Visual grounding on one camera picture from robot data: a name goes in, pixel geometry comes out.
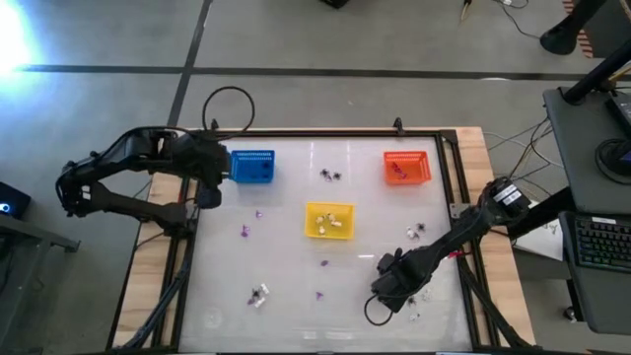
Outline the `black round monitor base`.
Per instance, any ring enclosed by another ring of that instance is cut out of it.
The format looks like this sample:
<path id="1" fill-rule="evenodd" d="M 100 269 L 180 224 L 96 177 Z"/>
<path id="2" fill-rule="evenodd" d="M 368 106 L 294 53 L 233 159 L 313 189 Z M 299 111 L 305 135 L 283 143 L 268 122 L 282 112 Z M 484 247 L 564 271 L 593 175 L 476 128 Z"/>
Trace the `black round monitor base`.
<path id="1" fill-rule="evenodd" d="M 609 180 L 631 185 L 631 140 L 608 139 L 595 150 L 596 167 Z"/>

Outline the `black stand leg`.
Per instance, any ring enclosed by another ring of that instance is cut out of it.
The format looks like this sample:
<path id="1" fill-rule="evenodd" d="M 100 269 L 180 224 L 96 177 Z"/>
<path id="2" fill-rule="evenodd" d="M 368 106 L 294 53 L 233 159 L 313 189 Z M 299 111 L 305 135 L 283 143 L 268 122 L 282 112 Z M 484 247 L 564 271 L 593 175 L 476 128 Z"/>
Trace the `black stand leg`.
<path id="1" fill-rule="evenodd" d="M 576 204 L 570 187 L 565 187 L 528 210 L 517 223 L 507 228 L 509 238 L 516 240 L 558 218 L 561 212 L 575 212 Z"/>

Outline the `orange plastic basket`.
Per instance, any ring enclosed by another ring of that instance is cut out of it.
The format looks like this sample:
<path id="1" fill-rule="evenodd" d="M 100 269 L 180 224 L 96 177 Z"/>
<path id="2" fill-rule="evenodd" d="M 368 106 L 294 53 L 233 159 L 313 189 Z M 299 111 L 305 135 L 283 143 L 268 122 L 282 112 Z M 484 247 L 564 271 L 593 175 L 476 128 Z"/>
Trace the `orange plastic basket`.
<path id="1" fill-rule="evenodd" d="M 397 164 L 407 173 L 405 179 L 399 178 L 392 165 Z M 385 181 L 391 185 L 423 184 L 432 179 L 428 154 L 425 151 L 388 151 L 384 152 Z"/>

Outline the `black device with blue light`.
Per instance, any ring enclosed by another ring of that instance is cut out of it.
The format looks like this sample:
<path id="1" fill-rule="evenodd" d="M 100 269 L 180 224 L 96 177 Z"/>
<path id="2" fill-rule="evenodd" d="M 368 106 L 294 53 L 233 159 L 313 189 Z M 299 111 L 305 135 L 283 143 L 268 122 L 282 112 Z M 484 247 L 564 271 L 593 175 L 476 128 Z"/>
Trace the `black device with blue light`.
<path id="1" fill-rule="evenodd" d="M 29 195 L 0 181 L 0 214 L 22 220 L 31 201 Z"/>

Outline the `black stand foot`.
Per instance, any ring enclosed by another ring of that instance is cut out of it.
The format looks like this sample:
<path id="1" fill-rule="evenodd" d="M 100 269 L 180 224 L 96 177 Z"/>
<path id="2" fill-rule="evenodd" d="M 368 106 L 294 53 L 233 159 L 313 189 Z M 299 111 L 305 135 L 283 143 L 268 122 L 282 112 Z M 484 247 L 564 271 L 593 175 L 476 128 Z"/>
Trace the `black stand foot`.
<path id="1" fill-rule="evenodd" d="M 557 25 L 546 31 L 539 44 L 557 55 L 571 54 L 585 24 L 597 13 L 606 0 L 561 0 L 567 14 Z"/>

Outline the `black stand pole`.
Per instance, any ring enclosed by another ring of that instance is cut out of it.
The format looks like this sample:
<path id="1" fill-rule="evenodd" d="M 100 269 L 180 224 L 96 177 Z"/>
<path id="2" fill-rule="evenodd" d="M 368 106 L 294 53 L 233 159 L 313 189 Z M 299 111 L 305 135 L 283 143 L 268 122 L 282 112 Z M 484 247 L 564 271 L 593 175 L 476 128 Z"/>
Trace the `black stand pole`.
<path id="1" fill-rule="evenodd" d="M 612 74 L 631 60 L 631 39 L 606 57 L 595 69 L 569 90 L 562 93 L 562 97 L 568 104 L 581 101 L 588 93 L 602 84 Z"/>

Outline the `red white striped mat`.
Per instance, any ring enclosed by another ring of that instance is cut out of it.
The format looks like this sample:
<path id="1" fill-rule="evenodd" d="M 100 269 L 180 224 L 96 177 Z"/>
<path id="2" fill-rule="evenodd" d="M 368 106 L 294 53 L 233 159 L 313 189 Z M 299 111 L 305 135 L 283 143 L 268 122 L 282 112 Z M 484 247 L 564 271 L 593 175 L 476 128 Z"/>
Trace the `red white striped mat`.
<path id="1" fill-rule="evenodd" d="M 561 1 L 562 1 L 565 12 L 568 15 L 570 15 L 572 11 L 575 9 L 576 1 L 575 0 L 561 0 Z M 587 33 L 584 30 L 579 30 L 579 33 L 577 35 L 577 44 L 579 48 L 581 49 L 581 51 L 583 52 L 583 54 L 587 58 L 595 57 L 593 47 L 590 43 Z"/>

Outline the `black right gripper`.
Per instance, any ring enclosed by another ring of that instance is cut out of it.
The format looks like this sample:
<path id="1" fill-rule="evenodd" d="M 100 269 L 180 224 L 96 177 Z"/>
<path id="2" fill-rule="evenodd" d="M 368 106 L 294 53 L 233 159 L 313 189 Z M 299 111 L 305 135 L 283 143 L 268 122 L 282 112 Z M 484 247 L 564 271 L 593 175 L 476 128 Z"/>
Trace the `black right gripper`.
<path id="1" fill-rule="evenodd" d="M 433 271 L 432 261 L 403 260 L 399 272 L 379 274 L 372 283 L 372 292 L 391 311 L 399 312 L 406 299 L 429 282 Z"/>

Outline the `white paper box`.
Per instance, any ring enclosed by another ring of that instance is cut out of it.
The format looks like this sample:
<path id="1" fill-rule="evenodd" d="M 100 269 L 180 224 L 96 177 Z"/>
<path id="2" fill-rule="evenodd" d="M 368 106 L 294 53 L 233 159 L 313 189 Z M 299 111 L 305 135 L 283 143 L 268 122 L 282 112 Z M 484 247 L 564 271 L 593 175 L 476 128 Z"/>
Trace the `white paper box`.
<path id="1" fill-rule="evenodd" d="M 563 232 L 559 220 L 546 223 L 516 239 L 517 249 L 563 261 Z"/>

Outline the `grey cart table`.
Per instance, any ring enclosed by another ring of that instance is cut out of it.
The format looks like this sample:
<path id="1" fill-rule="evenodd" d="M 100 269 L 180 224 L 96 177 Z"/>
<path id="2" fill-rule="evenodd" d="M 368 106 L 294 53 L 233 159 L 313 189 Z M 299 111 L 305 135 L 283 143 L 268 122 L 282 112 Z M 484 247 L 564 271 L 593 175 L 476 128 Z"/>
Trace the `grey cart table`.
<path id="1" fill-rule="evenodd" d="M 574 246 L 575 218 L 595 215 L 562 212 L 563 248 L 583 320 L 596 333 L 631 335 L 631 273 L 583 267 Z"/>

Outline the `blue plastic basket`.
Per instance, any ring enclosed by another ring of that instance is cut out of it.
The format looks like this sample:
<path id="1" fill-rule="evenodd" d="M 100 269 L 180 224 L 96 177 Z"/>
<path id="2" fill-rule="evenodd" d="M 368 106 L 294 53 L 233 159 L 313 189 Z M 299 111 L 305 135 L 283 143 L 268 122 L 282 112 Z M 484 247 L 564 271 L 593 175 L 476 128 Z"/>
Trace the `blue plastic basket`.
<path id="1" fill-rule="evenodd" d="M 270 173 L 262 170 L 262 165 L 272 166 Z M 231 152 L 230 179 L 237 183 L 270 183 L 274 177 L 275 152 L 273 150 L 234 150 Z M 252 171 L 259 170 L 260 178 L 252 179 Z"/>

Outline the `yellow plastic basket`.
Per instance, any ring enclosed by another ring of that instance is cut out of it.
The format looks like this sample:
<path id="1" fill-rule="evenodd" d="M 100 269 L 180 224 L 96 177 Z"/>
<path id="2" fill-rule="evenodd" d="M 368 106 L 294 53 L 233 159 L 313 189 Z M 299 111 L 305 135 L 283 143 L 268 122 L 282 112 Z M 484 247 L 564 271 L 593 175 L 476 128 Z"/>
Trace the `yellow plastic basket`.
<path id="1" fill-rule="evenodd" d="M 336 221 L 342 223 L 341 227 L 331 225 L 327 214 L 334 214 Z M 326 219 L 321 224 L 316 223 L 316 217 L 325 215 Z M 324 226 L 326 234 L 320 235 L 318 227 Z M 347 241 L 354 238 L 355 229 L 355 205 L 335 202 L 308 202 L 305 215 L 305 235 L 313 239 L 331 239 Z"/>

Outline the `backlit black keyboard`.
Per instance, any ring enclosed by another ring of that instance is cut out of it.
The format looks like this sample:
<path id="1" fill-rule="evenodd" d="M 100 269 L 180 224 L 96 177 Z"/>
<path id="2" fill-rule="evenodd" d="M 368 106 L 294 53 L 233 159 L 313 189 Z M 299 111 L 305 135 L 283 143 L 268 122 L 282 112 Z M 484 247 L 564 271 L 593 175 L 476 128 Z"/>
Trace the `backlit black keyboard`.
<path id="1" fill-rule="evenodd" d="M 631 220 L 578 216 L 574 227 L 579 265 L 631 273 Z"/>

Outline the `grey desk top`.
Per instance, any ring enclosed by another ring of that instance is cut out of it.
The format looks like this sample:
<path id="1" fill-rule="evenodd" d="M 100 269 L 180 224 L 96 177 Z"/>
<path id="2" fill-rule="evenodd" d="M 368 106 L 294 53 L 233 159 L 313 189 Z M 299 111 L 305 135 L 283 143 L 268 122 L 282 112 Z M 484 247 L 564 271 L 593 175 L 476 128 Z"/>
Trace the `grey desk top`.
<path id="1" fill-rule="evenodd" d="M 589 214 L 631 215 L 631 185 L 607 178 L 596 164 L 601 142 L 626 137 L 605 108 L 608 95 L 591 93 L 581 104 L 571 105 L 553 89 L 543 93 L 543 100 L 576 208 Z"/>

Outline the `grey metal stand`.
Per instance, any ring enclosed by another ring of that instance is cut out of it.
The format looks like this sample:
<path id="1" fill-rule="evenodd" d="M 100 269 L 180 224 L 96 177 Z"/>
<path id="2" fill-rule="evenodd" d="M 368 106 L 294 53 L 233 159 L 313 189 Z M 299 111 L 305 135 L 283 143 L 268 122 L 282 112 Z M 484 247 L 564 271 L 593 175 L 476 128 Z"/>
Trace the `grey metal stand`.
<path id="1" fill-rule="evenodd" d="M 22 317 L 28 293 L 53 246 L 76 252 L 78 241 L 30 223 L 0 215 L 0 355 L 9 345 Z"/>

